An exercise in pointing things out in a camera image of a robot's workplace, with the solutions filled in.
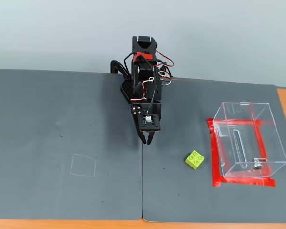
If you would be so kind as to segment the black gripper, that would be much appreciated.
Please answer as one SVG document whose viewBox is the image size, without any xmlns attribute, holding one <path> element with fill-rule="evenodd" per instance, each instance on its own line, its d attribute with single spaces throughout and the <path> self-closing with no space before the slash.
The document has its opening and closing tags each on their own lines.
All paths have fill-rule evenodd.
<svg viewBox="0 0 286 229">
<path fill-rule="evenodd" d="M 146 102 L 131 103 L 131 108 L 130 108 L 138 137 L 141 139 L 141 141 L 144 144 L 147 143 L 147 145 L 149 145 L 152 142 L 155 132 L 149 131 L 148 139 L 146 140 L 143 131 L 140 131 L 141 127 L 139 125 L 139 117 L 147 116 L 149 114 L 150 116 L 158 115 L 159 119 L 161 119 L 161 103 L 154 102 L 152 103 L 151 107 L 149 107 L 149 105 L 150 103 L 146 103 Z"/>
</svg>

